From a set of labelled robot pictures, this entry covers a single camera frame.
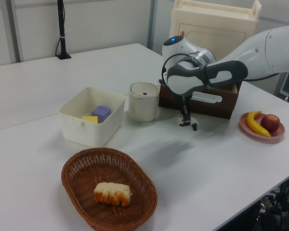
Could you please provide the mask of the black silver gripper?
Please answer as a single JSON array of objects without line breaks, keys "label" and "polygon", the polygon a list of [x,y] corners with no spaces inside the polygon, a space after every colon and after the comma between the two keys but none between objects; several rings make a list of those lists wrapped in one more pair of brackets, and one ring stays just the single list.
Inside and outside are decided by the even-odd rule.
[{"label": "black silver gripper", "polygon": [[[192,57],[195,59],[196,65],[207,65],[216,62],[216,58],[214,54],[208,49],[198,49],[190,53]],[[173,98],[176,102],[178,102],[181,111],[181,117],[179,119],[180,126],[188,126],[191,125],[191,116],[190,116],[190,100],[192,98],[192,94],[187,96],[181,96],[178,94],[174,94]]]}]

